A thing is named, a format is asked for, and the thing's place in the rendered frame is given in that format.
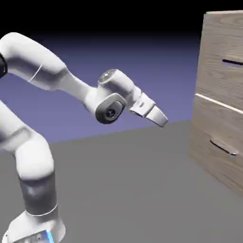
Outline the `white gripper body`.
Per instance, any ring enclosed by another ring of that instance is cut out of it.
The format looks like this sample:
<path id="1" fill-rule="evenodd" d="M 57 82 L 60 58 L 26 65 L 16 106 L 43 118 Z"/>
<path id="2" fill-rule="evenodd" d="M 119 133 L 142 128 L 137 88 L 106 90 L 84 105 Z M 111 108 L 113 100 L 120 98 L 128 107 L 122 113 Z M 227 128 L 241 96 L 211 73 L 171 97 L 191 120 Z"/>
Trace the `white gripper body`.
<path id="1" fill-rule="evenodd" d="M 164 127 L 168 122 L 167 116 L 156 105 L 151 109 L 146 118 L 160 127 Z"/>

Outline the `light wood drawer front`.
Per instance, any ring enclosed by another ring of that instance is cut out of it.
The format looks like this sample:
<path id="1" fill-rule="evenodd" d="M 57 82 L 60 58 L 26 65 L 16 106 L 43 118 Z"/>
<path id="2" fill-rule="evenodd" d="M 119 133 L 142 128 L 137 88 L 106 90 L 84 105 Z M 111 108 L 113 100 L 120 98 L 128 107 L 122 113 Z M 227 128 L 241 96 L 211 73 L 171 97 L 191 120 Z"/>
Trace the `light wood drawer front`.
<path id="1" fill-rule="evenodd" d="M 212 138 L 231 145 L 238 155 L 218 148 L 210 142 Z M 212 176 L 243 196 L 243 114 L 196 96 L 189 154 Z"/>
<path id="2" fill-rule="evenodd" d="M 243 10 L 211 11 L 204 15 L 196 93 L 243 110 Z"/>

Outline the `light wood cabinet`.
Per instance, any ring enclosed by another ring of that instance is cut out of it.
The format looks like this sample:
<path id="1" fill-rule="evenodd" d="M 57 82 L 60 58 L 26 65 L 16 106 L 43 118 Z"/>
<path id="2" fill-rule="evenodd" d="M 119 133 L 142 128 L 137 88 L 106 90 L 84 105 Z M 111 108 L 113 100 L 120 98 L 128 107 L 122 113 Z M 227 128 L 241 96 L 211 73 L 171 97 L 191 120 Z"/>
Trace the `light wood cabinet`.
<path id="1" fill-rule="evenodd" d="M 204 15 L 189 154 L 243 196 L 243 10 Z"/>

